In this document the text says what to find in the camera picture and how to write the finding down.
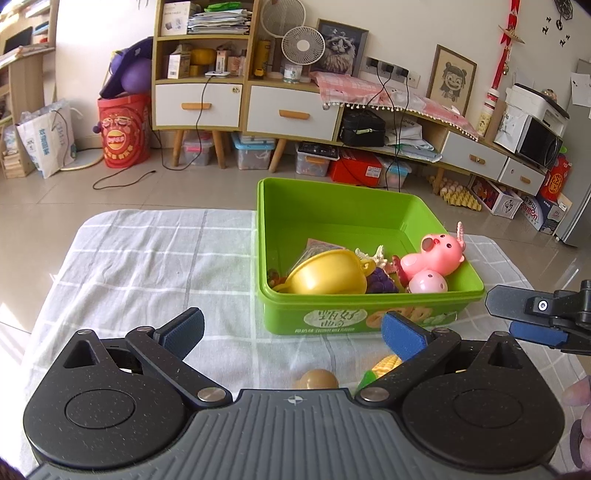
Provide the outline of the toy corn cob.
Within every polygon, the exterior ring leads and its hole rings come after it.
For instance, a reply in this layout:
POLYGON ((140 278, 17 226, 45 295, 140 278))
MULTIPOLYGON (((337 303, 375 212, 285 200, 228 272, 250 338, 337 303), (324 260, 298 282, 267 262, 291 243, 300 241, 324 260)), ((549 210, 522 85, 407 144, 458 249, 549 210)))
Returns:
POLYGON ((402 364, 403 360, 396 354, 391 354, 383 358, 380 362, 377 362, 376 365, 370 368, 370 370, 363 373, 363 377, 358 387, 356 387, 356 393, 359 393, 363 388, 366 388, 377 379, 380 379, 402 364))

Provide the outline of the pink toy pig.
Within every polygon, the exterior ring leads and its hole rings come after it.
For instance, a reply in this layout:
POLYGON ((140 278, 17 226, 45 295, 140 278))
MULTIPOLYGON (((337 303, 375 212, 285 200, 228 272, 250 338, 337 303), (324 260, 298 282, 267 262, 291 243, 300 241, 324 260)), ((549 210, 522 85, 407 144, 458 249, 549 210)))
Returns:
POLYGON ((435 271, 447 277, 465 261, 465 250, 464 225, 459 222, 456 235, 426 235, 421 241, 419 252, 401 258, 401 269, 408 280, 424 270, 435 271))

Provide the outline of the yellow toy pot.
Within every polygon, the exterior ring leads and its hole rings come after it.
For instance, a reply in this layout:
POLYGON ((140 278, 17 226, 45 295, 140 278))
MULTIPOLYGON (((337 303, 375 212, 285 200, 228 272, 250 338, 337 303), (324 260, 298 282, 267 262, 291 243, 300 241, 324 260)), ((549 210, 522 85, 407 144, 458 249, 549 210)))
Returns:
POLYGON ((351 250, 329 250, 298 264, 273 290, 297 295, 365 294, 367 276, 376 268, 373 259, 360 259, 351 250))

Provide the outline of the pink card packet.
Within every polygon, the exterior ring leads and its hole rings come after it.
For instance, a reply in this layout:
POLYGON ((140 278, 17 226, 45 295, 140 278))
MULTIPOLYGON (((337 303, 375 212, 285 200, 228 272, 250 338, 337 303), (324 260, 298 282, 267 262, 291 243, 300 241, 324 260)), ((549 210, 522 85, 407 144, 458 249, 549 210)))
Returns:
POLYGON ((308 259, 311 259, 311 257, 332 250, 342 250, 342 246, 317 239, 308 238, 307 246, 305 246, 304 251, 301 253, 301 256, 298 257, 297 261, 294 262, 293 267, 290 268, 290 272, 293 272, 298 265, 301 265, 301 263, 304 263, 308 259))

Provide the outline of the white printer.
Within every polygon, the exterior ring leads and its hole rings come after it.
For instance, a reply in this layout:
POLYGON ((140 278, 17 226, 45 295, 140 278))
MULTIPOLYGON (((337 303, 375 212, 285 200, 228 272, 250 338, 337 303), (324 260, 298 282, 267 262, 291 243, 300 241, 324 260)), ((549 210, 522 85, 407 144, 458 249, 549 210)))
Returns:
POLYGON ((535 117, 556 136, 564 135, 570 119, 568 112, 541 92, 515 83, 506 89, 506 103, 535 117))

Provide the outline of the red box under cabinet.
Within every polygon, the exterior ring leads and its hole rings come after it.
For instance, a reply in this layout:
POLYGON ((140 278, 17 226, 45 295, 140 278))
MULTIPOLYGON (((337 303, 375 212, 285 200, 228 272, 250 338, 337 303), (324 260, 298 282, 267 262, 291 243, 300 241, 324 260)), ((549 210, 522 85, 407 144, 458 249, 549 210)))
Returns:
POLYGON ((365 150, 339 148, 339 159, 332 161, 329 178, 332 182, 377 188, 383 165, 377 155, 365 150))

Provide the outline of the clear storage box blue lid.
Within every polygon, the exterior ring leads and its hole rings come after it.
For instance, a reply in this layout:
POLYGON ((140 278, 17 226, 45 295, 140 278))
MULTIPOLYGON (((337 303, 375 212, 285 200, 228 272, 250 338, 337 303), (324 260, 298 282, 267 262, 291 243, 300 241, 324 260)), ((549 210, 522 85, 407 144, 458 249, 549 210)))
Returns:
POLYGON ((269 169, 271 156, 276 149, 276 140, 266 139, 259 143, 243 143, 242 136, 238 132, 232 132, 231 139, 239 170, 269 169))

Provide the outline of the white paper shopping bag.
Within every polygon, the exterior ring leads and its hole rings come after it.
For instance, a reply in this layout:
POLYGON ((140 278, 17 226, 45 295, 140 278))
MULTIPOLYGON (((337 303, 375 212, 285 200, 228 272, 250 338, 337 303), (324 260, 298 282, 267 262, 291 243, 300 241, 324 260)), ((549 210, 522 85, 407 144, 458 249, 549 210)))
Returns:
POLYGON ((30 160, 44 179, 75 161, 77 150, 67 100, 23 112, 17 130, 30 160))

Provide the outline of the pink tablecloth with tassels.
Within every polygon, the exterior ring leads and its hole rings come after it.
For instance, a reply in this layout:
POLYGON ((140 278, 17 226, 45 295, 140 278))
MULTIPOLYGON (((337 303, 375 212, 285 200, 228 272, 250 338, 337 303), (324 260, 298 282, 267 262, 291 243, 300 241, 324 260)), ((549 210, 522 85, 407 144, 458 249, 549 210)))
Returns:
POLYGON ((447 125, 462 135, 478 140, 480 134, 457 110, 415 93, 383 87, 356 77, 312 72, 311 80, 320 91, 322 103, 351 108, 406 111, 447 125))

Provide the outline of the purple plush toy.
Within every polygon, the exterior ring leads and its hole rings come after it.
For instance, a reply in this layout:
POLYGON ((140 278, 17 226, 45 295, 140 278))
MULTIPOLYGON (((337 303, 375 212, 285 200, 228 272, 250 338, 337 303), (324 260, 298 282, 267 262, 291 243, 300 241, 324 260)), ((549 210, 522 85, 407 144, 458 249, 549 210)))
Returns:
POLYGON ((109 77, 99 96, 113 99, 123 94, 148 93, 151 87, 153 38, 146 37, 132 46, 115 52, 109 77))

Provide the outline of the framed cat picture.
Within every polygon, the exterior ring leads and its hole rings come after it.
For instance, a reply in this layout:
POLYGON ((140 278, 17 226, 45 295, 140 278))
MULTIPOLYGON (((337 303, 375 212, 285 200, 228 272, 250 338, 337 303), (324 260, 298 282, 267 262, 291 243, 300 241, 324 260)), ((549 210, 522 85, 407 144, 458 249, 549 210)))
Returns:
POLYGON ((369 31, 322 19, 317 29, 325 39, 325 52, 311 71, 358 77, 369 31))

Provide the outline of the wooden shelf cabinet white drawer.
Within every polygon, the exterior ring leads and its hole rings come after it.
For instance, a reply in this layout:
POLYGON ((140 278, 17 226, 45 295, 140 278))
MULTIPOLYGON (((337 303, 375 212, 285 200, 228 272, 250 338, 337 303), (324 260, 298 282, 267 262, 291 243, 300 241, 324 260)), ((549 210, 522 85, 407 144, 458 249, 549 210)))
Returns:
POLYGON ((228 132, 245 130, 259 1, 159 1, 152 48, 152 128, 175 133, 169 170, 178 168, 184 135, 211 132, 218 166, 225 167, 228 132), (190 35, 195 14, 246 9, 249 34, 190 35))

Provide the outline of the small white desk fan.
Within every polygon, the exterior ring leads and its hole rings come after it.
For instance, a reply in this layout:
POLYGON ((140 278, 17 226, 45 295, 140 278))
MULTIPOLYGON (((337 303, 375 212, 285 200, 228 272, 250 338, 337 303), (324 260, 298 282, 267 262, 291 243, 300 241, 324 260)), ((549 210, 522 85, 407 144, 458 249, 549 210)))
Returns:
POLYGON ((283 70, 283 81, 298 83, 304 67, 317 63, 324 56, 325 38, 315 28, 297 26, 284 34, 281 51, 287 60, 283 70))

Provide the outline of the tall white fan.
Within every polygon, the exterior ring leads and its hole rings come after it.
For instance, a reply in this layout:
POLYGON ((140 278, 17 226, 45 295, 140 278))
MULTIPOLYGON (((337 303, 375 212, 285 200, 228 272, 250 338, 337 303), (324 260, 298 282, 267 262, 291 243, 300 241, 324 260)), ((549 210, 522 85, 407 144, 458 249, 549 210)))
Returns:
POLYGON ((260 24, 262 24, 264 32, 273 38, 271 40, 273 59, 267 76, 270 79, 279 80, 281 78, 280 68, 283 63, 281 41, 291 29, 304 26, 307 12, 304 3, 300 0, 269 0, 263 2, 260 15, 262 16, 260 24))

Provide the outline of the red hanging wall decoration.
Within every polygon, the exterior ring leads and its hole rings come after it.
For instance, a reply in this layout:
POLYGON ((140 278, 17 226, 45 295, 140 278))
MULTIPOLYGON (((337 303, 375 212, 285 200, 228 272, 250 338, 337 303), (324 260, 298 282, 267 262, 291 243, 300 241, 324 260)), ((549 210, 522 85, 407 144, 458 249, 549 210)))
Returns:
POLYGON ((502 78, 509 71, 509 62, 511 57, 511 51, 514 43, 524 44, 524 41, 517 35, 516 30, 518 26, 518 17, 520 12, 521 1, 511 0, 510 10, 505 26, 500 25, 499 28, 502 32, 500 45, 503 47, 502 54, 497 65, 496 73, 492 81, 491 88, 498 90, 501 84, 502 78))

